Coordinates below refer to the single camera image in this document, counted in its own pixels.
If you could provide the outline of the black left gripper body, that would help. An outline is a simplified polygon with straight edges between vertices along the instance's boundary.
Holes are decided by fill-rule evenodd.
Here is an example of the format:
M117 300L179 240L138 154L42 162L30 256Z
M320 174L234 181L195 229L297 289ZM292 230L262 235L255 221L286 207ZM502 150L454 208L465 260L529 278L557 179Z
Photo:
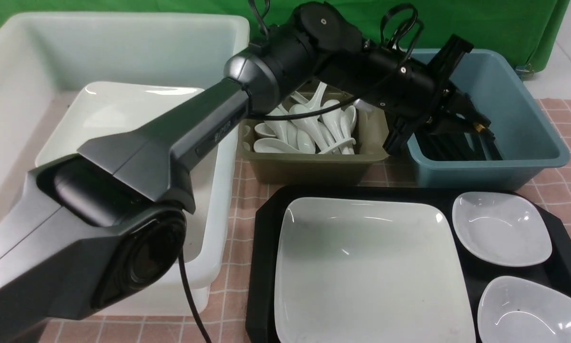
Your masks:
M325 84L394 117L383 148L397 153L417 131L486 135L486 116L451 76L473 44L451 35L429 63L371 43L361 52L339 52L323 68Z

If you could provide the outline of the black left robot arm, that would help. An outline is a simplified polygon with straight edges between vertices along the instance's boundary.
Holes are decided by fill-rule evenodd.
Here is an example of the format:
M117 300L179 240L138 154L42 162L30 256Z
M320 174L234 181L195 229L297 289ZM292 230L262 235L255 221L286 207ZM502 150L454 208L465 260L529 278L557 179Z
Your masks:
M300 4L270 27L253 0L249 6L264 37L227 61L220 82L138 129L90 139L26 174L0 222L0 343L35 343L51 318L85 319L151 286L175 262L211 341L184 264L185 213L196 210L191 171L242 120L278 120L270 112L311 79L350 98L284 120L362 100L395 117L383 144L388 154L417 131L494 139L490 120L450 80L473 45L452 35L429 63L412 58L424 29L413 4L386 12L380 31L411 14L379 43L327 2Z

